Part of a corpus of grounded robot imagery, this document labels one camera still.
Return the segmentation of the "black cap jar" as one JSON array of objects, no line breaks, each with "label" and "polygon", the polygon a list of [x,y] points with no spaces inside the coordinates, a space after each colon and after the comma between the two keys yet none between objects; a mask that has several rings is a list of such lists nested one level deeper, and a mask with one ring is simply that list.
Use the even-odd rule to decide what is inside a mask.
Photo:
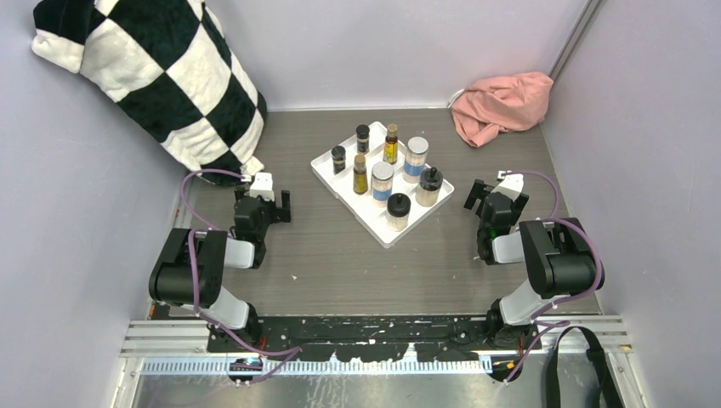
[{"label": "black cap jar", "polygon": [[422,207],[432,207],[438,201],[443,182],[444,176],[436,167],[422,170],[417,185],[417,203]]},{"label": "black cap jar", "polygon": [[394,232],[405,229],[409,223],[412,202],[408,195],[403,193],[392,194],[387,201],[386,224]]}]

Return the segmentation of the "silver lid jar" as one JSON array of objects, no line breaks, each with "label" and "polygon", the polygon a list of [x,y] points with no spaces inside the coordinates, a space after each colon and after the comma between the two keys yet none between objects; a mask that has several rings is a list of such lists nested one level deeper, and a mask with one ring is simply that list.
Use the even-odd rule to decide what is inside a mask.
[{"label": "silver lid jar", "polygon": [[376,163],[372,168],[372,199],[376,207],[386,207],[392,195],[393,166],[386,161]]},{"label": "silver lid jar", "polygon": [[429,142],[423,137],[412,137],[406,145],[403,166],[403,179],[409,183],[417,183],[424,170],[429,150]]}]

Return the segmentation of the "small dark bottle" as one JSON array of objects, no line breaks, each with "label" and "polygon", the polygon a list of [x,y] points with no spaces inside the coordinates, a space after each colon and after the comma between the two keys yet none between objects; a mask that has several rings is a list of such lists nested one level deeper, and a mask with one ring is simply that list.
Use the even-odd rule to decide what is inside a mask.
[{"label": "small dark bottle", "polygon": [[342,145],[335,145],[331,149],[333,174],[340,174],[346,168],[346,150]]},{"label": "small dark bottle", "polygon": [[370,128],[366,124],[358,125],[355,136],[357,152],[365,155],[370,150]]}]

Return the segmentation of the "yellow oil bottle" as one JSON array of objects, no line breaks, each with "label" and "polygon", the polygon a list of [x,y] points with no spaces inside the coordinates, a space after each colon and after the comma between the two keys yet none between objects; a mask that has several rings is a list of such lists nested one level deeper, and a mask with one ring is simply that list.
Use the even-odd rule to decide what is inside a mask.
[{"label": "yellow oil bottle", "polygon": [[387,133],[384,140],[383,160],[391,165],[397,162],[398,156],[398,127],[396,124],[387,126]]},{"label": "yellow oil bottle", "polygon": [[353,191],[357,195],[363,195],[368,191],[368,177],[366,174],[366,157],[357,154],[353,166]]}]

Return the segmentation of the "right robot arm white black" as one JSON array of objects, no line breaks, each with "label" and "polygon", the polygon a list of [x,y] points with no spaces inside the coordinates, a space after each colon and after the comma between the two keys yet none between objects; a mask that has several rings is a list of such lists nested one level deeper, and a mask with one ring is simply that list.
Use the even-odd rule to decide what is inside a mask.
[{"label": "right robot arm white black", "polygon": [[534,320],[560,301],[595,292],[605,282],[603,264],[576,218],[521,221],[529,200],[519,175],[492,186],[476,179],[464,203],[479,218],[477,252],[488,265],[525,265],[526,280],[488,310],[485,337],[508,348]]}]

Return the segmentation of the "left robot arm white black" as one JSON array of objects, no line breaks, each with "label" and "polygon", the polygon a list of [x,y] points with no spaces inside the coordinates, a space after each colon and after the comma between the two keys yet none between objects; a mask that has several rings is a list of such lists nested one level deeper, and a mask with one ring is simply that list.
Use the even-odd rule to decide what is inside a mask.
[{"label": "left robot arm white black", "polygon": [[192,233],[172,229],[150,273],[150,298],[193,310],[229,328],[228,340],[241,352],[254,350],[261,323],[254,306],[223,286],[224,270],[257,269],[267,253],[265,237],[272,224],[292,220],[291,192],[281,191],[281,204],[236,188],[235,224],[229,232]]}]

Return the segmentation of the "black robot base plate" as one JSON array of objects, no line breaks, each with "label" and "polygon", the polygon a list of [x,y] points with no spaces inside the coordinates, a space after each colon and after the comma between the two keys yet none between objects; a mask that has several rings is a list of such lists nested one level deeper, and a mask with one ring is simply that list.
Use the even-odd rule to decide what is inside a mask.
[{"label": "black robot base plate", "polygon": [[247,345],[272,361],[396,362],[412,353],[422,363],[471,361],[481,351],[520,357],[531,347],[536,326],[503,328],[484,315],[262,316],[229,335],[212,324],[207,350],[241,353]]}]

